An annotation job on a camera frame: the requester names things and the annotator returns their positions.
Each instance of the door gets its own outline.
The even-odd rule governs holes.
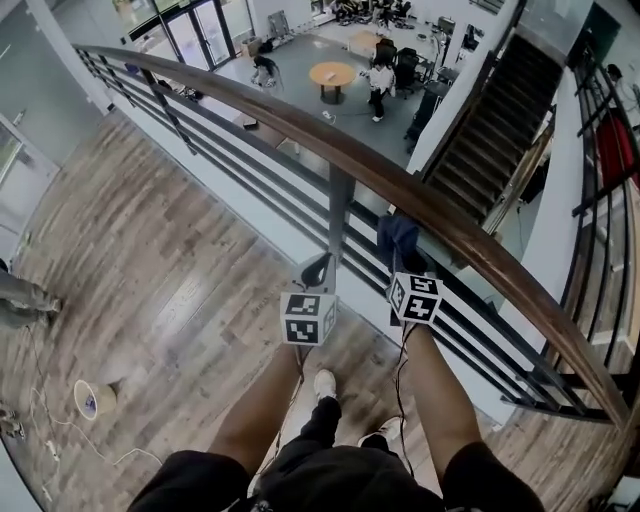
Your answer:
[[[9,262],[22,232],[49,186],[53,172],[42,166],[0,124],[0,258]]]
[[[213,2],[207,2],[195,9],[196,21],[204,35],[207,51],[210,52],[215,66],[229,59],[229,46],[220,24],[218,11]]]
[[[202,40],[197,32],[200,28],[193,24],[192,12],[181,14],[169,21],[167,25],[173,34],[185,64],[204,70],[213,69],[203,51]]]

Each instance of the white sneaker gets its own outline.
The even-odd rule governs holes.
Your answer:
[[[401,425],[402,418],[400,416],[394,416],[393,418],[385,421],[382,426],[372,434],[362,437],[360,441],[358,441],[358,446],[362,446],[364,440],[371,436],[382,436],[387,440],[387,443],[390,443],[400,435]]]
[[[336,378],[329,370],[320,370],[313,381],[313,390],[316,392],[318,402],[324,397],[337,398]]]

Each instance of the stair step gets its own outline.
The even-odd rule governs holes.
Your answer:
[[[529,94],[527,91],[519,88],[513,81],[496,80],[489,87],[494,88],[498,94],[510,96],[514,101],[517,101],[523,107],[529,109],[531,112],[535,112],[539,116],[544,116],[549,109],[549,102],[546,97]]]
[[[503,137],[500,134],[499,137],[495,137],[494,133],[490,130],[479,128],[477,123],[469,123],[465,126],[465,134],[471,134],[472,138],[479,139],[482,144],[491,146],[495,151],[499,151],[506,160],[514,164],[518,164],[524,155],[524,151],[517,148],[512,141]]]
[[[468,126],[473,130],[476,130],[482,134],[484,134],[487,138],[495,139],[499,141],[498,143],[502,146],[510,145],[514,151],[518,153],[524,154],[526,148],[529,146],[527,141],[525,141],[520,135],[517,135],[515,138],[509,137],[508,133],[505,130],[501,130],[500,126],[502,124],[497,122],[495,124],[495,120],[489,119],[487,116],[476,115],[473,119],[470,119],[468,122]]]
[[[529,108],[515,99],[512,95],[506,94],[503,91],[499,91],[494,86],[488,87],[486,94],[488,96],[491,96],[495,101],[498,101],[508,107],[509,110],[515,112],[516,114],[522,115],[535,124],[540,123],[540,120],[543,117],[542,115],[540,115],[540,110],[544,110],[544,107],[541,108],[540,104],[537,104],[535,108]]]
[[[543,93],[544,96],[553,97],[557,88],[555,74],[523,61],[515,54],[510,54],[500,60],[496,74],[499,76],[506,74],[511,79],[525,81],[531,88]]]
[[[465,195],[463,195],[457,187],[441,180],[437,175],[429,180],[429,185],[439,190],[451,204],[458,207],[459,210],[469,215],[471,218],[475,219],[476,222],[480,223],[484,220],[485,213],[467,201]]]
[[[497,194],[501,194],[508,180],[503,176],[496,176],[484,169],[477,161],[473,160],[471,155],[464,152],[450,152],[443,161],[443,166],[458,169],[465,179],[470,179],[476,183],[480,183],[487,190],[493,190]]]
[[[462,170],[446,163],[440,167],[438,174],[446,176],[449,181],[459,188],[464,188],[467,194],[479,204],[493,205],[496,198],[501,194],[500,189],[493,188],[490,185],[487,187],[485,185],[486,181],[483,181],[482,174],[477,172],[465,174]]]
[[[520,161],[518,156],[510,151],[509,147],[504,149],[503,147],[498,146],[492,142],[488,142],[485,138],[479,136],[471,128],[467,128],[465,126],[465,129],[463,129],[460,133],[460,137],[462,139],[467,139],[475,147],[482,150],[483,153],[490,156],[495,162],[498,162],[500,165],[503,165],[507,168],[518,165],[518,162]]]
[[[508,180],[515,169],[515,165],[505,165],[502,162],[497,162],[491,155],[488,155],[482,149],[475,146],[470,140],[465,138],[459,138],[456,141],[454,151],[469,155],[469,158],[479,166],[481,169],[489,174],[492,174],[496,178]]]
[[[482,105],[479,107],[480,116],[487,122],[495,125],[495,127],[516,142],[523,150],[531,146],[531,141],[535,135],[535,129],[532,126],[525,126],[518,123],[516,119],[505,117],[501,112],[491,108],[491,105]]]
[[[482,98],[481,103],[488,106],[501,118],[509,121],[509,124],[517,130],[530,134],[529,136],[533,136],[540,125],[539,119],[524,116],[521,112],[513,110],[511,105],[488,94]]]

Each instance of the shoe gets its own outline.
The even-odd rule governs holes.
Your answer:
[[[56,313],[60,313],[62,311],[62,299],[54,299],[51,303],[51,311],[55,311]]]
[[[364,440],[371,436],[382,436],[386,439],[387,443],[390,443],[400,435],[401,425],[402,418],[400,416],[394,416],[393,418],[385,421],[382,426],[372,434],[367,434],[362,437],[360,441],[358,441],[358,446],[362,446]]]
[[[320,370],[313,381],[313,390],[316,392],[318,402],[327,396],[337,398],[336,378],[333,373],[329,370]]]

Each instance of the wire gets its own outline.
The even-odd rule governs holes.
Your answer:
[[[33,339],[33,332],[31,331],[29,326],[26,326],[26,328],[27,328],[27,331],[29,332],[29,339],[30,339],[30,342],[31,342],[31,348],[33,350],[33,354],[35,356],[36,369],[37,369],[38,375],[40,377],[40,382],[42,383],[42,386],[44,386],[44,381],[45,381],[44,374],[42,372],[42,368],[40,367],[40,358],[38,356],[38,351],[37,351],[37,348],[36,348],[36,345],[35,345],[35,340]],[[126,459],[130,455],[133,455],[134,453],[142,453],[144,455],[147,455],[147,456],[151,457],[152,459],[154,459],[158,463],[159,466],[162,466],[162,461],[158,457],[156,457],[152,453],[149,453],[149,452],[147,452],[145,450],[142,450],[140,448],[134,448],[133,450],[130,450],[127,453],[125,453],[122,457],[120,457],[115,462],[111,462],[109,459],[107,459],[107,457],[105,457],[104,455],[102,455],[98,451],[96,446],[91,442],[91,440],[87,437],[87,435],[83,432],[83,430],[80,427],[78,427],[75,423],[73,423],[71,421],[60,421],[60,420],[57,420],[56,418],[54,418],[53,415],[51,414],[51,411],[49,410],[49,406],[47,405],[47,396],[46,396],[46,393],[45,393],[44,389],[43,389],[43,391],[41,393],[35,387],[32,387],[30,392],[29,392],[29,415],[31,416],[31,422],[33,423],[33,427],[34,427],[34,429],[36,431],[36,435],[38,436],[38,439],[40,439],[40,441],[43,444],[46,445],[47,441],[45,441],[45,439],[40,434],[40,428],[38,427],[38,423],[37,423],[37,421],[35,419],[35,416],[34,416],[34,407],[33,407],[33,395],[34,394],[38,397],[40,403],[44,407],[44,410],[45,410],[46,415],[47,415],[47,421],[49,423],[49,430],[50,430],[51,438],[52,438],[53,442],[55,443],[55,448],[56,449],[58,449],[58,447],[60,447],[60,449],[62,449],[62,447],[58,444],[58,441],[56,439],[56,433],[55,433],[55,429],[53,427],[54,423],[57,424],[57,425],[70,426],[70,427],[73,427],[74,429],[76,429],[82,435],[82,437],[84,437],[85,441],[87,441],[89,446],[91,446],[91,448],[93,449],[95,454],[98,457],[100,457],[104,462],[110,464],[111,466],[117,466],[124,459]],[[47,494],[48,494],[48,489],[47,489],[48,485],[55,480],[55,478],[58,476],[59,472],[60,472],[60,458],[58,458],[58,460],[56,460],[56,470],[55,470],[54,474],[42,486]]]

